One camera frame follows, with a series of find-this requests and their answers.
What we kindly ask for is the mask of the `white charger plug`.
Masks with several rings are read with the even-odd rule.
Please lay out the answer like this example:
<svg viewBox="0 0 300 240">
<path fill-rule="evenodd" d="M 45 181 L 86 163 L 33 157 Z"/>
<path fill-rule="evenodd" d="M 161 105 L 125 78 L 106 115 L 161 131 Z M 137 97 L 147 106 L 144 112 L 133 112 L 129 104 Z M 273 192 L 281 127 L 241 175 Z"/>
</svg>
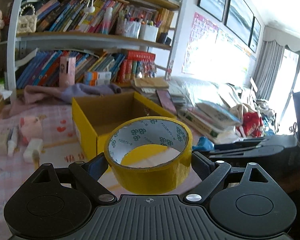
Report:
<svg viewBox="0 0 300 240">
<path fill-rule="evenodd" d="M 35 163 L 39 160 L 39 155 L 43 149 L 43 139 L 32 138 L 23 153 L 26 163 Z"/>
</svg>

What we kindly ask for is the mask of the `white quilted handbag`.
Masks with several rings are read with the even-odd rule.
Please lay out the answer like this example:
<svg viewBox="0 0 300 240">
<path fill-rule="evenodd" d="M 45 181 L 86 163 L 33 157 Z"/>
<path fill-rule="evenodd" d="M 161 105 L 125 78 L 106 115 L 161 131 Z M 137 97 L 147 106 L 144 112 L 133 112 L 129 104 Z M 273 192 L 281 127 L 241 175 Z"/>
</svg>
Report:
<svg viewBox="0 0 300 240">
<path fill-rule="evenodd" d="M 24 11 L 27 9 L 32 10 L 32 14 L 24 15 Z M 20 10 L 18 23 L 17 23 L 17 34 L 23 33 L 35 33 L 37 27 L 37 15 L 35 7 L 32 4 L 26 4 Z"/>
</svg>

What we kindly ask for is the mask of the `beige eraser block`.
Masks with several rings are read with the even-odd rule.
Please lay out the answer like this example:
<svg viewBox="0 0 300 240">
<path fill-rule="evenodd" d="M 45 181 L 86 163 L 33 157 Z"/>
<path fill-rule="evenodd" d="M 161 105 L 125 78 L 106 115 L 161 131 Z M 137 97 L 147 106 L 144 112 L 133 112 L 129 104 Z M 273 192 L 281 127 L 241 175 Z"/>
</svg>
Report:
<svg viewBox="0 0 300 240">
<path fill-rule="evenodd" d="M 8 153 L 8 135 L 9 133 L 1 133 L 0 134 L 0 155 L 7 155 Z"/>
</svg>

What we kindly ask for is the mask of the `pink plush pig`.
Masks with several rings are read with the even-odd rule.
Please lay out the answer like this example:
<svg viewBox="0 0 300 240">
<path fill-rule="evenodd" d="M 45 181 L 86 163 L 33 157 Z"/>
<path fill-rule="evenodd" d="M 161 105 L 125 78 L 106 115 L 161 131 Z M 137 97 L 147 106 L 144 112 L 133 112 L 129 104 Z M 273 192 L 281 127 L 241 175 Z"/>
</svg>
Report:
<svg viewBox="0 0 300 240">
<path fill-rule="evenodd" d="M 43 127 L 40 119 L 36 116 L 25 116 L 19 120 L 19 135 L 23 145 L 27 145 L 33 138 L 43 138 Z"/>
</svg>

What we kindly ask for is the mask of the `orange white carton boxes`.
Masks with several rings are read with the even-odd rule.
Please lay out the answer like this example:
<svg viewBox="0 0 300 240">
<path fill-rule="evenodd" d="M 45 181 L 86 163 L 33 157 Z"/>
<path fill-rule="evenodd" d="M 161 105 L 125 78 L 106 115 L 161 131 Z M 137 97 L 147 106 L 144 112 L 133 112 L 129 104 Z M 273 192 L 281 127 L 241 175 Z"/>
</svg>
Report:
<svg viewBox="0 0 300 240">
<path fill-rule="evenodd" d="M 111 72 L 85 72 L 83 83 L 90 86 L 108 85 Z"/>
</svg>

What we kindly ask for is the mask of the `yellow cardboard box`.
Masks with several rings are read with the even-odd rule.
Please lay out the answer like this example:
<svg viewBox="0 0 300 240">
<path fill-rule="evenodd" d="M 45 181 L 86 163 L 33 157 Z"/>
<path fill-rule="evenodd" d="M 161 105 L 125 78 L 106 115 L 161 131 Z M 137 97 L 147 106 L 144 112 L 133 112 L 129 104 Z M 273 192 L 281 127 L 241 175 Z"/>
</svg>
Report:
<svg viewBox="0 0 300 240">
<path fill-rule="evenodd" d="M 176 118 L 174 114 L 137 92 L 72 99 L 72 120 L 87 160 L 104 151 L 107 137 L 115 128 L 143 116 Z"/>
</svg>

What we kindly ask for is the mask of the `white glue tube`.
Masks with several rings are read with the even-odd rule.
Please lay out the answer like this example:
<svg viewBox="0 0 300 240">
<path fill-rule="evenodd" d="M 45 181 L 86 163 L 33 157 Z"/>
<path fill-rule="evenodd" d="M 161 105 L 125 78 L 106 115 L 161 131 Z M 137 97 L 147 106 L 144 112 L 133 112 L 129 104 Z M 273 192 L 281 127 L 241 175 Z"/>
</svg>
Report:
<svg viewBox="0 0 300 240">
<path fill-rule="evenodd" d="M 12 130 L 12 134 L 11 134 L 11 138 L 10 140 L 7 142 L 7 146 L 8 146 L 8 152 L 7 155 L 9 157 L 13 157 L 13 154 L 15 152 L 15 149 L 17 148 L 18 145 L 18 127 L 15 126 Z"/>
</svg>

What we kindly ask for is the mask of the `brown paper envelope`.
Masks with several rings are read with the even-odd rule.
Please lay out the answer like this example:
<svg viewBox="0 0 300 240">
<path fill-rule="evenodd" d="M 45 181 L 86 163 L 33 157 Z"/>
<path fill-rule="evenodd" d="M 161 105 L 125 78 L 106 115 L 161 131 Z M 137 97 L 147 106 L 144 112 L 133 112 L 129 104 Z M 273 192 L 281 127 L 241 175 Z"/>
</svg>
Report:
<svg viewBox="0 0 300 240">
<path fill-rule="evenodd" d="M 134 84 L 139 88 L 155 88 L 155 89 L 168 89 L 169 84 L 162 77 L 144 77 L 136 78 Z"/>
</svg>

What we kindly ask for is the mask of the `pink purple cloth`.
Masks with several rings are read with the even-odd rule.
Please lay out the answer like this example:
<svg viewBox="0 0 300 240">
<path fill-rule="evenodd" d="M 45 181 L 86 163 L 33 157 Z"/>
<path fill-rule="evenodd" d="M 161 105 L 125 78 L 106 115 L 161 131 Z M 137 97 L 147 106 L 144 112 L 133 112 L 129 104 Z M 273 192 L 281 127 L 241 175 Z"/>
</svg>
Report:
<svg viewBox="0 0 300 240">
<path fill-rule="evenodd" d="M 121 87 L 113 83 L 98 86 L 77 83 L 67 88 L 28 85 L 23 91 L 23 97 L 15 100 L 11 107 L 3 112 L 2 116 L 7 119 L 46 102 L 62 101 L 71 104 L 72 99 L 76 97 L 105 96 L 120 94 L 121 92 Z"/>
</svg>

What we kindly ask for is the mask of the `red boxed book set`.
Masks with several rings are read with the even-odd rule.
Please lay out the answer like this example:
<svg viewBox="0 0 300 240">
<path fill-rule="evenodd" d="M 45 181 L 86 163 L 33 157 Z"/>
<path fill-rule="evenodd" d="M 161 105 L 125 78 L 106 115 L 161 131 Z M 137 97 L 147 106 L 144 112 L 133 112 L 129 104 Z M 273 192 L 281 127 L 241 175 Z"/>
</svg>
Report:
<svg viewBox="0 0 300 240">
<path fill-rule="evenodd" d="M 124 83 L 136 78 L 153 78 L 157 74 L 155 54 L 140 50 L 122 49 L 125 56 L 116 76 L 117 83 Z"/>
</svg>

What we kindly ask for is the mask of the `pink checkered table mat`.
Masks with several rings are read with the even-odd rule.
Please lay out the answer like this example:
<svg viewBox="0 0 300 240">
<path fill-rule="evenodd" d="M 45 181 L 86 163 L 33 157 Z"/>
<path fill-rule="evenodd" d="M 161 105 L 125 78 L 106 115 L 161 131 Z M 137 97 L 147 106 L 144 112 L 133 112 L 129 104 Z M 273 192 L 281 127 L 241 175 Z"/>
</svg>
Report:
<svg viewBox="0 0 300 240">
<path fill-rule="evenodd" d="M 19 139 L 12 156 L 0 153 L 0 239 L 11 236 L 4 220 L 5 204 L 41 164 L 67 167 L 74 161 L 86 161 L 76 137 L 70 105 L 37 106 L 8 119 L 0 118 L 0 136 L 17 128 L 21 119 L 26 117 L 41 122 L 43 143 L 31 154 L 25 155 L 27 145 Z"/>
</svg>

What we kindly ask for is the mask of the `yellow tape roll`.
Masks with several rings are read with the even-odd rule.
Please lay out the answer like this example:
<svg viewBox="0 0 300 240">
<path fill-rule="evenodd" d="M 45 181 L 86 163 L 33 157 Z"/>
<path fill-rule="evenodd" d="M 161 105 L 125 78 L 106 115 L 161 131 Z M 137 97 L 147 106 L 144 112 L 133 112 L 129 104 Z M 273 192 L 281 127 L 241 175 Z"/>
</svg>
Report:
<svg viewBox="0 0 300 240">
<path fill-rule="evenodd" d="M 188 177 L 193 136 L 181 121 L 163 116 L 136 118 L 115 128 L 104 155 L 118 183 L 136 194 L 162 194 Z"/>
</svg>

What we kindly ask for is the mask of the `white bookshelf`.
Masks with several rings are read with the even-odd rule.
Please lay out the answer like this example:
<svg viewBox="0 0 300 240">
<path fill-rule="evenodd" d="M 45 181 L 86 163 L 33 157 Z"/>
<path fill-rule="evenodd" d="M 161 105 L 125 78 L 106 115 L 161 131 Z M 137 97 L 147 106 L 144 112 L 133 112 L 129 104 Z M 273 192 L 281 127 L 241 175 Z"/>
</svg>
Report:
<svg viewBox="0 0 300 240">
<path fill-rule="evenodd" d="M 17 34 L 20 10 L 35 7 L 35 33 Z M 7 37 L 7 83 L 11 100 L 28 85 L 59 84 L 57 60 L 78 59 L 76 82 L 87 71 L 106 70 L 116 80 L 122 49 L 169 51 L 165 79 L 171 76 L 180 29 L 172 26 L 184 5 L 172 0 L 14 0 Z M 139 39 L 142 24 L 158 27 L 156 42 Z"/>
</svg>

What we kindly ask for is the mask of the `white pen holder box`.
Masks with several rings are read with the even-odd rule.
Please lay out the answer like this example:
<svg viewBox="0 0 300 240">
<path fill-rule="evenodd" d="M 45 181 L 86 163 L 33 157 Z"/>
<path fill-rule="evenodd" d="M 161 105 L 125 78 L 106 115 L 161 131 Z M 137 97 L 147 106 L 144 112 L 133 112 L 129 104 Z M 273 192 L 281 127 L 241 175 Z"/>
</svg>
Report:
<svg viewBox="0 0 300 240">
<path fill-rule="evenodd" d="M 139 39 L 149 42 L 156 42 L 158 30 L 158 27 L 149 24 L 142 24 L 139 32 Z"/>
</svg>

